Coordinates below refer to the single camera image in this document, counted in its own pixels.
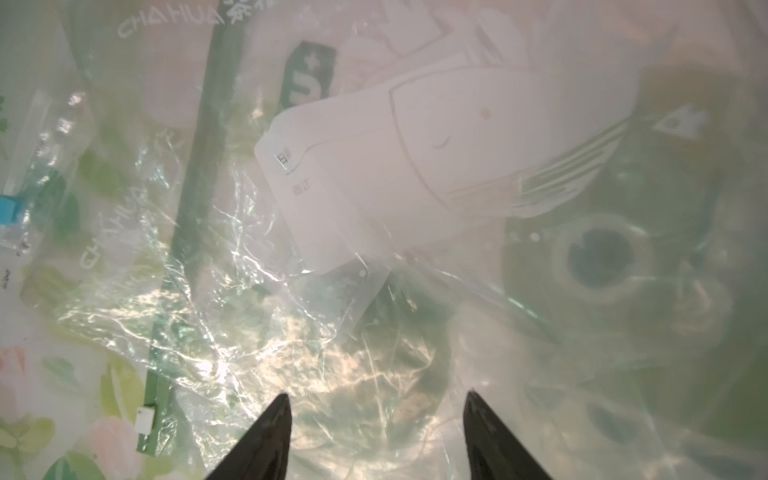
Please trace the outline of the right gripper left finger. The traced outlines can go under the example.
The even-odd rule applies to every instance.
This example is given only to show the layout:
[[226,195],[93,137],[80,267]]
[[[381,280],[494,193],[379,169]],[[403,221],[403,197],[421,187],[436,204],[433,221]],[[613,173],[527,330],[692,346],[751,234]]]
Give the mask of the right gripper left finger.
[[206,480],[284,480],[292,432],[289,395],[277,395]]

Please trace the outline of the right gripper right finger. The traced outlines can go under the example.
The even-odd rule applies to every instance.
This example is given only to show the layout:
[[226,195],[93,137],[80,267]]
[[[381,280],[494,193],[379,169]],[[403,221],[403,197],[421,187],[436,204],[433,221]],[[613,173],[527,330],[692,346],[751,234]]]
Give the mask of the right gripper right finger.
[[472,480],[552,480],[474,390],[467,393],[462,422]]

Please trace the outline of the clear zip-top bag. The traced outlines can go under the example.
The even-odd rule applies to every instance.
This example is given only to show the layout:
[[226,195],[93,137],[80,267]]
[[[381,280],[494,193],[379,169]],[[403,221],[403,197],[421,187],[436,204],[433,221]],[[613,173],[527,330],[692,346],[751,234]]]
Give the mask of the clear zip-top bag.
[[763,1],[5,1],[1,475],[767,475]]

